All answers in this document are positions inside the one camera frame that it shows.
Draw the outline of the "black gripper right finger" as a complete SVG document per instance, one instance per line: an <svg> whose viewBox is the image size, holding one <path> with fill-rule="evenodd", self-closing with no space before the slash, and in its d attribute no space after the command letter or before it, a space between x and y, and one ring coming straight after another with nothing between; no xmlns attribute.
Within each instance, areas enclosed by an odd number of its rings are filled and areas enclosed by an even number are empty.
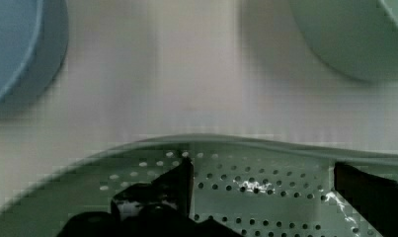
<svg viewBox="0 0 398 237"><path fill-rule="evenodd" d="M333 169L334 189L383 237L398 237L398 183L347 163Z"/></svg>

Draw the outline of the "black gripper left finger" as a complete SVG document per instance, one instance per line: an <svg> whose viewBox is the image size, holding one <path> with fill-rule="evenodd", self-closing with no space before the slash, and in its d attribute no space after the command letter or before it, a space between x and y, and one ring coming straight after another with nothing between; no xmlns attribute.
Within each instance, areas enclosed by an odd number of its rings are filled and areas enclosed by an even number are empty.
<svg viewBox="0 0 398 237"><path fill-rule="evenodd" d="M149 183L136 183L112 197L111 210L72 216L56 237L241 237L213 220L190 218L192 160L182 162Z"/></svg>

